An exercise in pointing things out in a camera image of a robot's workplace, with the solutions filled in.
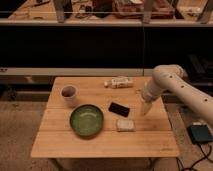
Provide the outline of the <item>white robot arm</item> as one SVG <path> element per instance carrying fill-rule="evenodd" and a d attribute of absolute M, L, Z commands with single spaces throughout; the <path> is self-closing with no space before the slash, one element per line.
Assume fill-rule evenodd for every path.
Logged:
<path fill-rule="evenodd" d="M 184 70 L 179 65 L 155 67 L 152 78 L 143 87 L 142 98 L 146 103 L 152 103 L 165 90 L 169 90 L 213 127 L 213 97 L 185 82 L 182 79 L 183 73 Z"/>

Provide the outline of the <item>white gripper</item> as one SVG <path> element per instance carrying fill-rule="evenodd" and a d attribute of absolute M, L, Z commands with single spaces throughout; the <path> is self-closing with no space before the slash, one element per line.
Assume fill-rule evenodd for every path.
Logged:
<path fill-rule="evenodd" d="M 142 90 L 142 98 L 144 99 L 145 102 L 142 103 L 142 107 L 141 107 L 141 114 L 142 115 L 146 115 L 150 109 L 152 108 L 152 103 L 156 101 L 159 96 L 160 96 L 161 92 L 158 91 L 157 89 L 152 89 L 149 88 L 148 86 L 145 86 Z"/>

